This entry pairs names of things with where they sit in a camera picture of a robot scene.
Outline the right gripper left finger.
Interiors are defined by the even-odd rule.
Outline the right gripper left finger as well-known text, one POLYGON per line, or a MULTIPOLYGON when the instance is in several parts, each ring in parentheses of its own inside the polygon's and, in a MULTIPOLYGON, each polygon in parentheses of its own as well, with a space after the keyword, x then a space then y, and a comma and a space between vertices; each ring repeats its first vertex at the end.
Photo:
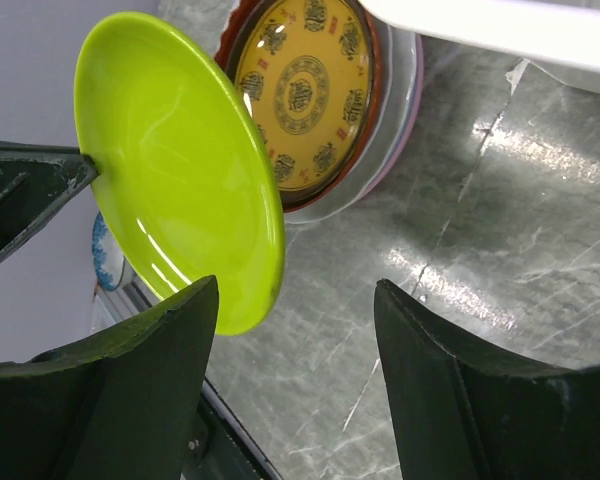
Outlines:
POLYGON ((24 363, 0 363, 0 479, 180 477, 216 329, 207 276, 24 363))

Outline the lime green plate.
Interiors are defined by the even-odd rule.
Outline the lime green plate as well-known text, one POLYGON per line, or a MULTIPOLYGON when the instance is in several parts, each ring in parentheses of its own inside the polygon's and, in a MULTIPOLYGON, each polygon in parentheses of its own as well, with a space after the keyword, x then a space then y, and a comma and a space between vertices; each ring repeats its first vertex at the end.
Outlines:
POLYGON ((99 172, 94 197, 139 277, 166 299, 214 276, 220 335, 263 322, 282 285, 282 205, 217 63, 171 24, 118 12, 87 35, 73 98, 80 151, 99 172))

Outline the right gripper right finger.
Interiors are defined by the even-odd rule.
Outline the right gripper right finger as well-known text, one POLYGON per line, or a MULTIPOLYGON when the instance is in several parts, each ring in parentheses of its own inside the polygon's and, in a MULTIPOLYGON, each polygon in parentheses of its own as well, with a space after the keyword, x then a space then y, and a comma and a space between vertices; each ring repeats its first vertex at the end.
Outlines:
POLYGON ((389 280, 374 323, 404 478, 600 479, 600 364, 518 355, 389 280))

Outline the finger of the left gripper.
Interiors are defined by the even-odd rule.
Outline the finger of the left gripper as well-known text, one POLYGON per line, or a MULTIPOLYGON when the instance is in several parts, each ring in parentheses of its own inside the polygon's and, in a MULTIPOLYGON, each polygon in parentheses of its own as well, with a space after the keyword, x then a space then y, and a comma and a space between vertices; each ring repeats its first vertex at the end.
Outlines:
POLYGON ((98 175, 75 147, 0 141, 0 263, 98 175))

